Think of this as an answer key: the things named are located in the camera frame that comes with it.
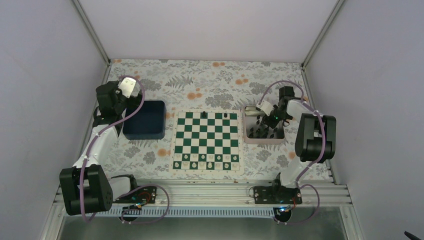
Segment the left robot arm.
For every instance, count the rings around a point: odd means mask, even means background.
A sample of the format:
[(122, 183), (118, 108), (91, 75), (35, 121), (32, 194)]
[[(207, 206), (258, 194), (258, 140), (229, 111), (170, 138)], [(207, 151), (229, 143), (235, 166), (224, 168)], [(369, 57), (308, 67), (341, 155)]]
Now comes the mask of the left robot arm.
[(117, 141), (123, 123), (123, 112), (128, 108), (137, 111), (144, 103), (144, 88), (138, 95), (133, 90), (141, 83), (132, 76), (122, 76), (96, 88), (97, 108), (93, 113), (90, 139), (79, 159), (59, 174), (65, 210), (75, 216), (109, 211), (121, 197), (131, 203), (139, 197), (132, 175), (107, 177), (102, 164), (107, 160)]

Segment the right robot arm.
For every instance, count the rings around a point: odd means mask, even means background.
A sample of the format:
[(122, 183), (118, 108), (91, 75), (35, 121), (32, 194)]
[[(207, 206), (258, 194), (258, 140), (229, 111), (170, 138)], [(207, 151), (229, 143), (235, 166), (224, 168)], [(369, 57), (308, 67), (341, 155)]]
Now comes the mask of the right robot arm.
[(321, 114), (303, 98), (296, 97), (292, 86), (279, 89), (278, 104), (262, 101), (256, 106), (265, 113), (261, 122), (272, 129), (284, 121), (298, 120), (294, 145), (298, 159), (279, 174), (280, 184), (270, 191), (272, 200), (282, 204), (290, 197), (289, 189), (301, 189), (300, 181), (314, 164), (322, 164), (334, 157), (337, 121), (334, 116)]

